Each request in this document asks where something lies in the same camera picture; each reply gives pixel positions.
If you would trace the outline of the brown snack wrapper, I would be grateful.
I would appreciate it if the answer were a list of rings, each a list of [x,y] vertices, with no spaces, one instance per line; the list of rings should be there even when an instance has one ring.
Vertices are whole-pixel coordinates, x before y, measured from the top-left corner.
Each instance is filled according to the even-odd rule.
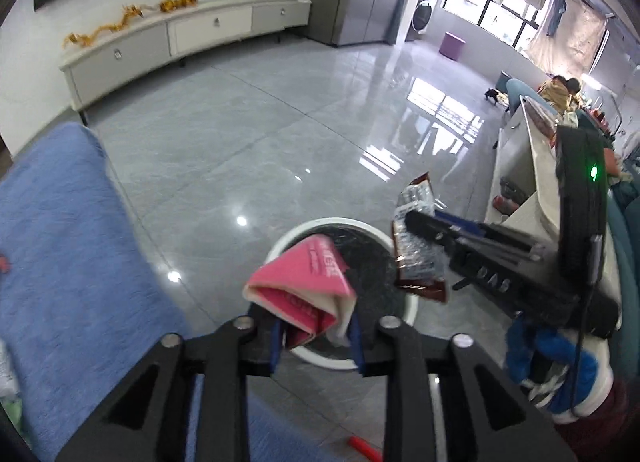
[[[435,215],[435,198],[428,173],[413,179],[398,196],[392,220],[397,289],[438,303],[447,302],[442,248],[414,234],[405,219],[411,211]]]

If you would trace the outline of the pink tissue packet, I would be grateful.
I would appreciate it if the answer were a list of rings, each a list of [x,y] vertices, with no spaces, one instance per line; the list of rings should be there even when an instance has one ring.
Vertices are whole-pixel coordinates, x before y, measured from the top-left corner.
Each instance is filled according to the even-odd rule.
[[[357,303],[346,271],[333,241],[312,235],[255,271],[245,283],[243,297],[290,326],[284,340],[288,349],[326,332],[341,340]]]

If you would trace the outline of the white round trash bin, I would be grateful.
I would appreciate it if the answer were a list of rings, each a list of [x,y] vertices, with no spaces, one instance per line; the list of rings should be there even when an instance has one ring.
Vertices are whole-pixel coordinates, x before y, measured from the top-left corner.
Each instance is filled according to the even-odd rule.
[[[418,298],[395,287],[392,239],[356,219],[298,225],[271,248],[244,297],[284,326],[285,348],[330,370],[355,370],[378,319],[413,325]]]

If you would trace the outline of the white counter desk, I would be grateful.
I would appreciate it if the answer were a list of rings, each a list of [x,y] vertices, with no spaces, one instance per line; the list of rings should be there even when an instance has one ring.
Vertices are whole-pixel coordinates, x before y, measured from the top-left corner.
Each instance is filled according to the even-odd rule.
[[[509,216],[499,213],[488,203],[485,221],[509,226],[542,241],[555,242],[559,239],[560,229],[555,151],[549,138],[530,120],[533,116],[547,114],[536,100],[523,97],[520,107],[499,131],[490,194],[497,196],[500,179],[506,178],[522,189],[527,199]]]

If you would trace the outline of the black tracker with green light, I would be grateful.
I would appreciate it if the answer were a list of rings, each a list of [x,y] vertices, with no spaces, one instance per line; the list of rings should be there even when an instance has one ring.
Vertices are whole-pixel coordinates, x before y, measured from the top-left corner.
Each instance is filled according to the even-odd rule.
[[[570,292],[582,294],[602,273],[606,230],[606,171],[602,139],[577,127],[556,129],[560,197],[558,263]]]

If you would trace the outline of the blue fluffy rug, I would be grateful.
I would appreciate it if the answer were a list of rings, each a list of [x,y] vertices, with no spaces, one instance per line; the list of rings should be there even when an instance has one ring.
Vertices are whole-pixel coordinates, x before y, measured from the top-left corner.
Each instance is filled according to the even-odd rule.
[[[192,335],[160,289],[106,173],[99,140],[77,123],[41,137],[1,183],[1,336],[25,428],[1,424],[6,461],[58,454],[163,335]],[[250,460],[326,454],[247,396]]]

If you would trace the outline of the seated person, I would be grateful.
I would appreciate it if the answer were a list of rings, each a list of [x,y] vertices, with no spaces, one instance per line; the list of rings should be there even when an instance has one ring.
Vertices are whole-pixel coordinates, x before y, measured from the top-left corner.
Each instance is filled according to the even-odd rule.
[[[522,97],[533,98],[538,103],[546,104],[556,114],[564,115],[570,110],[570,105],[574,102],[579,90],[580,83],[576,78],[565,79],[562,76],[548,78],[536,89],[515,78],[506,81],[506,95],[508,95],[511,116],[520,107]]]

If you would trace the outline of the purple stool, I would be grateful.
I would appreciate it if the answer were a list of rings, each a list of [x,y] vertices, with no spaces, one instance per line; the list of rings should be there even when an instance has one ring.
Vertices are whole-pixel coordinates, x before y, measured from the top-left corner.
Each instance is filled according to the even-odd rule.
[[[451,32],[446,32],[440,42],[438,52],[454,62],[457,62],[465,47],[465,40]]]

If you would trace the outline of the white low tv console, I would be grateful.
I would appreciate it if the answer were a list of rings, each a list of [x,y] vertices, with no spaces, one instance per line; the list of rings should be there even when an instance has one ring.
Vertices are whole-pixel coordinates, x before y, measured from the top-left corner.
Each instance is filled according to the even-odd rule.
[[[209,48],[306,26],[309,0],[211,0],[138,17],[122,31],[64,53],[70,107],[88,108],[156,69]]]

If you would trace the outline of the golden dragon ornament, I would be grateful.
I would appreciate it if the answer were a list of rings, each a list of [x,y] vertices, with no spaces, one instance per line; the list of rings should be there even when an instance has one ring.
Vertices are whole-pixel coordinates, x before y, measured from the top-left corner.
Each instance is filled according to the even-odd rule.
[[[198,0],[161,0],[160,3],[154,5],[125,5],[122,8],[122,18],[119,22],[114,22],[114,24],[101,25],[90,33],[71,32],[67,34],[67,36],[63,40],[62,46],[63,48],[66,48],[67,45],[73,44],[79,46],[80,48],[90,48],[90,46],[93,45],[94,41],[99,36],[102,36],[103,33],[113,34],[122,32],[125,29],[128,29],[134,20],[143,18],[148,13],[168,14],[197,5]]]

